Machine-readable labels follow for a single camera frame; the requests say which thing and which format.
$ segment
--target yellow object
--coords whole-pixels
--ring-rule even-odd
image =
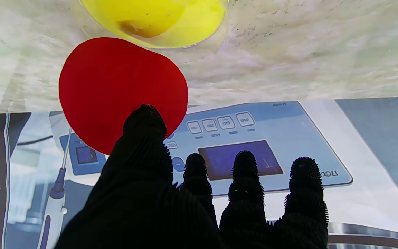
[[[227,0],[80,0],[111,33],[148,48],[199,43],[221,25]]]

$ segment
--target purple display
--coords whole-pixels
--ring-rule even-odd
[[[281,166],[267,141],[255,141],[232,145],[198,148],[207,164],[208,178],[212,180],[231,179],[234,158],[240,151],[251,151],[257,162],[260,175],[283,174]]]
[[[76,157],[78,159],[78,164],[89,164],[98,161],[96,151],[88,146],[76,147]]]

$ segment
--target control panel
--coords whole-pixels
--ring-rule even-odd
[[[297,101],[189,110],[165,140],[175,182],[183,181],[187,156],[199,153],[207,163],[213,194],[228,194],[234,158],[248,150],[256,157],[265,191],[287,190],[291,164],[301,156],[316,160],[325,186],[352,183],[352,176]]]
[[[65,151],[68,135],[61,136],[59,140]],[[68,155],[72,163],[72,173],[75,176],[100,173],[106,162],[104,154],[90,148],[74,133],[70,135]]]

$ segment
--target red circle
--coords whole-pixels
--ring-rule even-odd
[[[167,126],[167,137],[187,112],[188,87],[168,58],[118,38],[95,38],[68,56],[59,78],[59,99],[73,131],[109,155],[126,118],[151,104]]]

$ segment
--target white textured surface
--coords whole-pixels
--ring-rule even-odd
[[[87,39],[67,0],[0,0],[0,112],[58,110]],[[213,55],[178,63],[190,104],[398,96],[398,0],[232,0]]]

